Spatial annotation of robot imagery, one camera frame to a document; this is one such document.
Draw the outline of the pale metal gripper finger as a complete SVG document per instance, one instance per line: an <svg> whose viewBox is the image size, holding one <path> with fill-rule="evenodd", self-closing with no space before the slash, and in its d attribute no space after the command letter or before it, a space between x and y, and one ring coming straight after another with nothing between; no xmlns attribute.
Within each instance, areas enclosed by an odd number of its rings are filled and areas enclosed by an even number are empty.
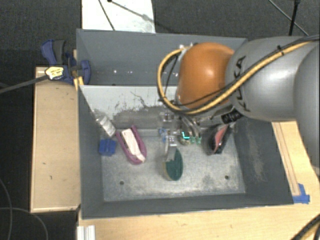
<svg viewBox="0 0 320 240"><path fill-rule="evenodd" d="M165 162L170 162L175 159L175 153L177 149L177 143L174 136L167 136L165 146Z"/></svg>

